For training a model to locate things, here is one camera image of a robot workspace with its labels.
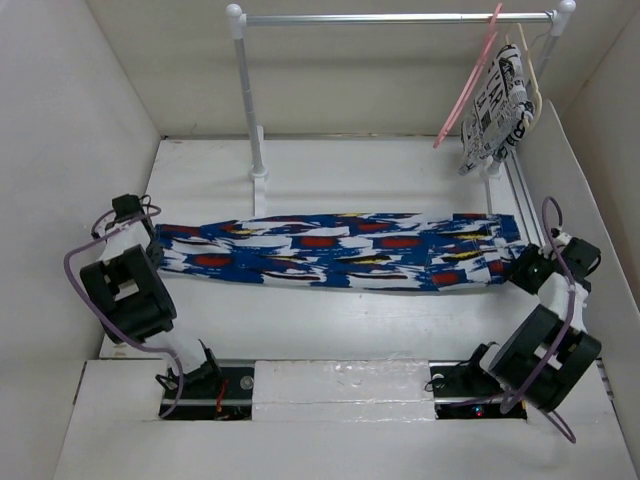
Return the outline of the blue white red patterned trousers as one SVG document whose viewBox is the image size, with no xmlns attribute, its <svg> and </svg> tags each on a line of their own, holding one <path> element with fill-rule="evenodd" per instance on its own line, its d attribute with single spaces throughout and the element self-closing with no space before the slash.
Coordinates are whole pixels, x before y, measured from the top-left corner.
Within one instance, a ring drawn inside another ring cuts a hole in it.
<svg viewBox="0 0 640 480">
<path fill-rule="evenodd" d="M 399 292 L 500 285 L 524 251 L 515 218 L 420 213 L 159 224 L 164 271 L 216 281 Z"/>
</svg>

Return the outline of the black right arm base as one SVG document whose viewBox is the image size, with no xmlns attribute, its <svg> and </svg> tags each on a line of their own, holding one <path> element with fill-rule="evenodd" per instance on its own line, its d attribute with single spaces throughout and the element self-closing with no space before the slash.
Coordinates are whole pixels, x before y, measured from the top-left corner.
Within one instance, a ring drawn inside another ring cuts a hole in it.
<svg viewBox="0 0 640 480">
<path fill-rule="evenodd" d="M 508 413 L 500 412 L 504 391 L 481 366 L 481 361 L 497 346 L 496 342 L 482 343 L 466 360 L 429 362 L 429 379 L 424 390 L 433 396 L 437 420 L 527 419 L 524 402 Z"/>
</svg>

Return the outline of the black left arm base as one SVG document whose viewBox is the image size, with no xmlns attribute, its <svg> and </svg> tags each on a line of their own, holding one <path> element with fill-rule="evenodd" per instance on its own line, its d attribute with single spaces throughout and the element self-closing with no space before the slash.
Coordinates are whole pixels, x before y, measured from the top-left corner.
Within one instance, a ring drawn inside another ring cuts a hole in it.
<svg viewBox="0 0 640 480">
<path fill-rule="evenodd" d="M 204 362 L 184 376 L 179 399 L 178 376 L 169 369 L 157 375 L 164 390 L 159 408 L 163 420 L 247 421 L 252 418 L 255 363 L 242 360 L 219 361 L 204 348 Z"/>
</svg>

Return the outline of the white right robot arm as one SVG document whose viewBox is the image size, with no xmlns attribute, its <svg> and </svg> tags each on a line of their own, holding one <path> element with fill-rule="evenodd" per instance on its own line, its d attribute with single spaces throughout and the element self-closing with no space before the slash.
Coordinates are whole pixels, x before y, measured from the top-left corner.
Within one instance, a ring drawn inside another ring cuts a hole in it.
<svg viewBox="0 0 640 480">
<path fill-rule="evenodd" d="M 536 295 L 539 304 L 491 361 L 479 359 L 462 369 L 471 392 L 486 393 L 497 382 L 504 390 L 464 406 L 501 400 L 506 413 L 524 400 L 545 414 L 554 412 L 601 352 L 601 342 L 582 321 L 591 292 L 588 276 L 600 261 L 599 248 L 557 229 L 550 246 L 530 244 L 522 251 L 505 278 Z"/>
</svg>

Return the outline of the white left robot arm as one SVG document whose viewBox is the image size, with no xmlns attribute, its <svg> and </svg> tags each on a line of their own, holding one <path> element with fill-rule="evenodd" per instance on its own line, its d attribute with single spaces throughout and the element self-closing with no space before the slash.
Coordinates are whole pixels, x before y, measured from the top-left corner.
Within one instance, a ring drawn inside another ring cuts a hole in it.
<svg viewBox="0 0 640 480">
<path fill-rule="evenodd" d="M 112 210 L 96 222 L 104 230 L 92 232 L 104 250 L 80 269 L 80 280 L 112 342 L 174 361 L 157 377 L 167 393 L 213 396 L 224 384 L 213 352 L 182 340 L 174 329 L 177 310 L 159 275 L 164 252 L 151 220 L 154 210 L 135 194 L 113 199 Z"/>
</svg>

